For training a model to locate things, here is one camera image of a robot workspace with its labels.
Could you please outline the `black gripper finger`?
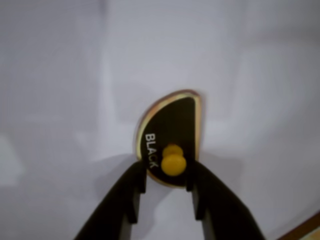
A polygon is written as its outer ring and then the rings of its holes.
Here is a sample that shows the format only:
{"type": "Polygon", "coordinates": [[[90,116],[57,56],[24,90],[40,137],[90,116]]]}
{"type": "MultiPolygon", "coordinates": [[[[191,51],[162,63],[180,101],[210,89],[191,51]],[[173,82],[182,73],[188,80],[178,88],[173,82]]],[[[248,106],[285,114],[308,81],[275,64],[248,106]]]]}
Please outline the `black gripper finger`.
{"type": "Polygon", "coordinates": [[[140,195],[146,192],[147,170],[133,163],[117,180],[86,221],[76,240],[129,240],[138,222],[140,195]]]}
{"type": "Polygon", "coordinates": [[[198,161],[187,167],[186,190],[206,240],[264,240],[246,205],[198,161]]]}

